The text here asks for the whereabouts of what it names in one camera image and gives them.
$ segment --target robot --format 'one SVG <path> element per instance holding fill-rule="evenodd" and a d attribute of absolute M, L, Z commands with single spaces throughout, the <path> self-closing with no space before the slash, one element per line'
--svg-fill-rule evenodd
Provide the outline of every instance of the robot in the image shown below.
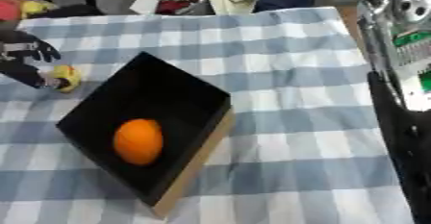
<path fill-rule="evenodd" d="M 53 62 L 60 53 L 49 43 L 17 30 L 0 30 L 0 73 L 34 88 L 51 87 L 70 92 L 78 86 L 79 72 L 68 65 L 58 65 L 49 73 L 41 73 L 29 64 L 34 61 Z"/>
<path fill-rule="evenodd" d="M 418 224 L 431 223 L 431 0 L 360 0 L 368 84 Z"/>

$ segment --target table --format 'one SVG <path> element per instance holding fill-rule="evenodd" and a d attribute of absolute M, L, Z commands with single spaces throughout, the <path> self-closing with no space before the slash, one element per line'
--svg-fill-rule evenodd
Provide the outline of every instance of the table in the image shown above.
<path fill-rule="evenodd" d="M 339 11 L 342 21 L 347 28 L 349 34 L 355 39 L 358 48 L 365 53 L 365 46 L 361 39 L 361 34 L 358 28 L 358 14 L 357 14 L 357 6 L 338 6 L 337 10 Z"/>
<path fill-rule="evenodd" d="M 368 65 L 334 8 L 19 27 L 56 46 L 58 63 L 73 63 L 84 82 L 64 95 L 0 78 L 3 223 L 413 223 L 377 128 Z M 140 51 L 229 91 L 237 119 L 165 220 L 55 128 Z"/>

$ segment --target box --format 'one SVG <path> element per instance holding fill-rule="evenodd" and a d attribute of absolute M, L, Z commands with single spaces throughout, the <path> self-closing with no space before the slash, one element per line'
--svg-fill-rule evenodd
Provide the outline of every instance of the box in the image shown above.
<path fill-rule="evenodd" d="M 134 118 L 155 119 L 162 127 L 164 148 L 148 166 L 129 164 L 113 149 L 114 131 Z M 57 126 L 87 157 L 163 217 L 233 120 L 228 93 L 141 53 Z"/>

